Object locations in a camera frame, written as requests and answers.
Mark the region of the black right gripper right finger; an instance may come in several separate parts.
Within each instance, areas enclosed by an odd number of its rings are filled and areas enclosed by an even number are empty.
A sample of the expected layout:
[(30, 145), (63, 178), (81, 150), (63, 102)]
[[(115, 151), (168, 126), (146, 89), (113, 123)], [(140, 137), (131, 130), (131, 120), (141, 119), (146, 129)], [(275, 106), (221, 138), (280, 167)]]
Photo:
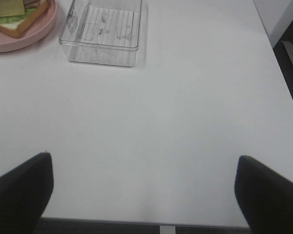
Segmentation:
[(293, 182), (251, 156), (240, 156), (235, 197), (254, 234), (293, 234)]

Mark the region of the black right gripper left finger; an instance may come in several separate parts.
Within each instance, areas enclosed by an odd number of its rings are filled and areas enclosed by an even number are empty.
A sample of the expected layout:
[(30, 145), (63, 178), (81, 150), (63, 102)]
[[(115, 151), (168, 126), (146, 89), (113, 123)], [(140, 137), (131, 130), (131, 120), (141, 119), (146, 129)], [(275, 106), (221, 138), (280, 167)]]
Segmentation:
[(39, 153), (0, 176), (0, 234), (32, 234), (53, 188), (50, 153)]

